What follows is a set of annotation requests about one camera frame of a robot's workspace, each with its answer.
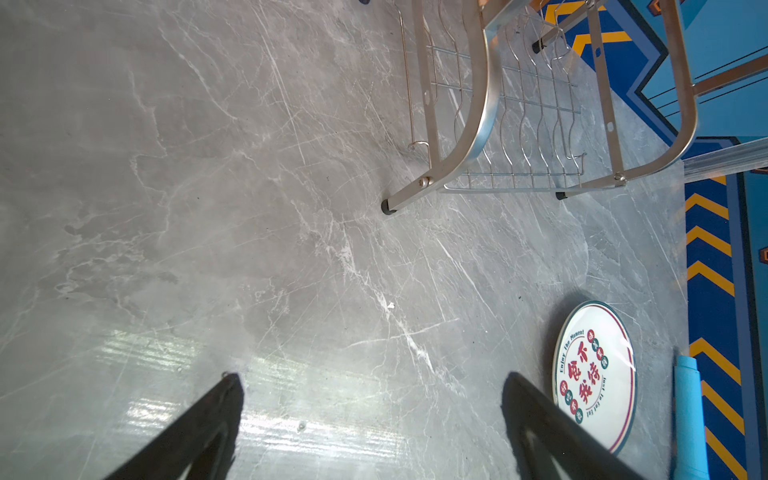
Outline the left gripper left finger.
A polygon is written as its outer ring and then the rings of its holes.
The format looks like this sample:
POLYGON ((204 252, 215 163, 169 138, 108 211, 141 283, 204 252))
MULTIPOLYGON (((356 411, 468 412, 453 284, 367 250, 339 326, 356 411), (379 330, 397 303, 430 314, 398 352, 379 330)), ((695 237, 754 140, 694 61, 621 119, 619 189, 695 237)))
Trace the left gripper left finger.
POLYGON ((227 373, 110 479, 224 479, 234 462, 244 390, 227 373))

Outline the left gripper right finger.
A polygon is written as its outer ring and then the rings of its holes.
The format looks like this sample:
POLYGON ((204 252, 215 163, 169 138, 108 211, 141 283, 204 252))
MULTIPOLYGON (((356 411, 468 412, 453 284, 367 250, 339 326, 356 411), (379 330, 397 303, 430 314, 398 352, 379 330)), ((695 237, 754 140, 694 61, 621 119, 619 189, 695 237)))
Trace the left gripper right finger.
POLYGON ((535 385, 511 372, 501 411, 522 479, 638 479, 535 385))

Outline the white plate red characters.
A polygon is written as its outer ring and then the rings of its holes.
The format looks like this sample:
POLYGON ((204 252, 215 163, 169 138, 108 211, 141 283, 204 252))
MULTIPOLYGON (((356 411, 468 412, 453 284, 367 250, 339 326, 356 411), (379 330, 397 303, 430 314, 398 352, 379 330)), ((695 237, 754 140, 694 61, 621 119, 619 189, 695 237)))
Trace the white plate red characters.
POLYGON ((586 301, 566 318, 552 367, 555 404, 609 452, 618 453, 635 414, 635 353, 607 304, 586 301))

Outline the chrome wire dish rack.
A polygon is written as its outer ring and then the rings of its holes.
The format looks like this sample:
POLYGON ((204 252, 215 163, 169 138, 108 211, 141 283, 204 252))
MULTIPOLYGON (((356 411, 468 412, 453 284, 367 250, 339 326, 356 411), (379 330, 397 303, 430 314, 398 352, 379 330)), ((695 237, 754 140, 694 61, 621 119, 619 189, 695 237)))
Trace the chrome wire dish rack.
MULTIPOLYGON (((681 127, 672 144, 658 158, 637 167, 626 168, 604 54, 599 17, 602 5, 600 1, 585 2, 570 14, 564 23, 552 25, 550 30, 531 46, 532 53, 540 54, 548 45, 555 44, 558 38, 564 36, 574 25, 582 20, 588 22, 603 118, 602 128, 608 144, 611 172, 600 178, 584 180, 581 163, 577 163, 573 170, 567 169, 563 163, 556 167, 546 166, 541 174, 549 182, 545 189, 555 193, 560 200, 592 191, 621 188, 631 180, 650 176, 670 167, 683 157, 694 142, 698 128, 698 98, 767 70, 767 58, 761 56, 710 78, 695 81, 689 68, 679 7, 673 1, 661 2, 660 11, 667 35, 668 57, 673 71, 673 89, 679 104, 681 127)), ((413 2, 415 47, 427 131, 423 144, 427 148, 430 167, 426 173, 403 189, 382 200, 381 209, 385 214, 392 215, 430 192, 450 192, 450 182, 459 176, 474 175, 467 168, 469 163, 484 153, 493 133, 503 131, 498 110, 507 98, 503 92, 506 85, 506 68, 502 63, 498 36, 504 27, 522 14, 526 6, 524 1, 463 2, 462 20, 471 64, 471 99, 468 104, 457 106, 455 116, 461 120, 462 129, 451 152, 442 154, 436 107, 439 85, 436 81, 434 53, 437 46, 429 31, 423 2, 413 2)))

